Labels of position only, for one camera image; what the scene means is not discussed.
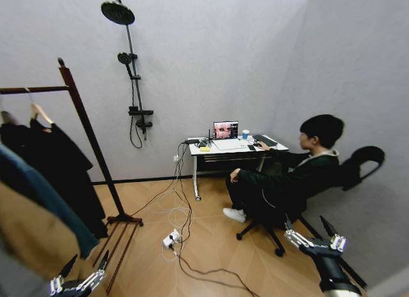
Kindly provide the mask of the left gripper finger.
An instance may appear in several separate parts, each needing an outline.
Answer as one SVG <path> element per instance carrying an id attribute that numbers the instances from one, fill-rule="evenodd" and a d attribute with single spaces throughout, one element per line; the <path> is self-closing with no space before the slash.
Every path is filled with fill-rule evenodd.
<path id="1" fill-rule="evenodd" d="M 77 287 L 77 291 L 94 291 L 106 276 L 105 270 L 109 258 L 109 251 L 104 254 L 98 269 L 92 273 L 86 280 L 83 280 Z"/>
<path id="2" fill-rule="evenodd" d="M 65 277 L 69 274 L 71 271 L 76 259 L 77 259 L 77 254 L 75 254 L 62 268 L 60 273 L 54 277 L 52 280 L 49 282 L 49 288 L 50 288 L 50 294 L 59 294 L 63 292 L 63 284 L 65 282 Z"/>

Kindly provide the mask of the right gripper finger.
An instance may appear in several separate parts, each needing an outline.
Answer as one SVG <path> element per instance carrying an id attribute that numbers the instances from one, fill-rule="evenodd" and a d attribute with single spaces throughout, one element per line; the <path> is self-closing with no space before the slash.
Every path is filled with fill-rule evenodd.
<path id="1" fill-rule="evenodd" d="M 297 248 L 300 246 L 304 246 L 305 248 L 312 248 L 313 247 L 313 242 L 308 240 L 306 237 L 302 236 L 299 232 L 294 230 L 293 224 L 291 220 L 289 219 L 288 215 L 286 215 L 286 221 L 284 223 L 285 225 L 285 232 L 284 235 L 285 237 Z"/>
<path id="2" fill-rule="evenodd" d="M 335 227 L 322 215 L 320 215 L 320 220 L 324 226 L 324 229 L 330 237 L 330 248 L 332 250 L 343 253 L 347 242 L 346 237 L 340 235 Z"/>

